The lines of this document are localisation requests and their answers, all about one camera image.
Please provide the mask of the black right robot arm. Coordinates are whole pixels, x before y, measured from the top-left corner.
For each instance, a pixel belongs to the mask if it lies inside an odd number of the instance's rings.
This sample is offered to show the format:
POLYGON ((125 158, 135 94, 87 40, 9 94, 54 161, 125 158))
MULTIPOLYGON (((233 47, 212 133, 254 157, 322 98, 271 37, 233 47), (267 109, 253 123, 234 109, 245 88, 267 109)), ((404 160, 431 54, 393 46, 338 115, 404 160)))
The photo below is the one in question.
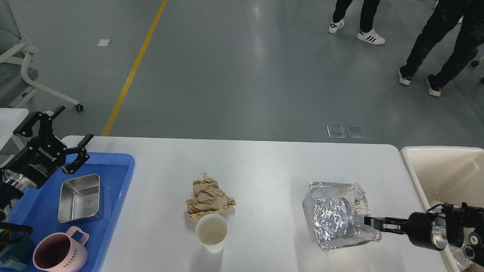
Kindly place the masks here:
POLYGON ((364 224, 382 232, 406 235, 414 246, 442 251, 460 248, 466 259, 483 266, 483 208, 438 203, 426 212, 413 212, 407 219, 364 217, 364 224))

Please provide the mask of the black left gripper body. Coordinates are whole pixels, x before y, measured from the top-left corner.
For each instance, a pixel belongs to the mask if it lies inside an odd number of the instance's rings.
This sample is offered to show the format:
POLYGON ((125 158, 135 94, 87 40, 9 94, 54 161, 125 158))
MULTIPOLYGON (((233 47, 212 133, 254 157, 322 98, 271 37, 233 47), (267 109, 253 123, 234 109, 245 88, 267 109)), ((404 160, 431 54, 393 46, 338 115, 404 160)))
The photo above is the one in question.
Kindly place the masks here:
POLYGON ((32 140, 3 168, 5 183, 15 189, 40 189, 66 162, 66 145, 54 137, 51 143, 32 140))

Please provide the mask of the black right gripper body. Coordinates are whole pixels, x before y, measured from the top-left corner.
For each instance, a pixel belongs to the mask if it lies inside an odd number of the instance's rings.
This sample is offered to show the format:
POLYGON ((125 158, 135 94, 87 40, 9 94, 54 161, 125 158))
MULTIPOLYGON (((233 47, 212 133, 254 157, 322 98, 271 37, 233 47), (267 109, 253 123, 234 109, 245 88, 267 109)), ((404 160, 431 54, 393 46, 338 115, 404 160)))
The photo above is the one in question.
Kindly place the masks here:
POLYGON ((406 221, 406 234, 417 247, 442 251, 447 246, 445 220, 432 212, 414 212, 406 221))

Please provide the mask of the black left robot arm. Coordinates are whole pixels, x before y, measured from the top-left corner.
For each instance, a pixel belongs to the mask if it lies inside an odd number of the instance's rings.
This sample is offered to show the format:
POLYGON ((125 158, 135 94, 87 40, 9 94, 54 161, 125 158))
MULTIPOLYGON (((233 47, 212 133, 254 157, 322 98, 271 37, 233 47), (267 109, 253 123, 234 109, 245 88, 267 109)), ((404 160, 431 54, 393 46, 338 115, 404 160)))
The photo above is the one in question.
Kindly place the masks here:
POLYGON ((1 168, 1 232, 17 233, 13 238, 2 238, 2 245, 23 243, 33 233, 30 226, 10 223, 12 207, 24 196, 24 190, 40 189, 59 168, 65 174, 74 174, 90 157, 86 146, 93 134, 87 134, 71 148, 54 135, 53 120, 64 110, 65 106, 60 106, 52 113, 30 113, 13 131, 27 143, 1 168))

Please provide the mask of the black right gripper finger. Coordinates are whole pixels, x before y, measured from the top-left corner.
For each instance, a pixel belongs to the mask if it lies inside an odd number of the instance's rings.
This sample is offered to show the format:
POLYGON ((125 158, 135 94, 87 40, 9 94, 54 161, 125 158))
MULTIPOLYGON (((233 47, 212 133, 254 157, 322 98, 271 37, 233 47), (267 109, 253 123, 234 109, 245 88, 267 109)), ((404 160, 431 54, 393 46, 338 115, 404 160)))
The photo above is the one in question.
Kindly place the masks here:
POLYGON ((392 218, 392 217, 364 217, 364 224, 372 227, 396 227, 402 226, 408 221, 408 219, 403 218, 392 218))
POLYGON ((406 231, 399 224, 374 224, 373 228, 381 232, 406 235, 406 231))

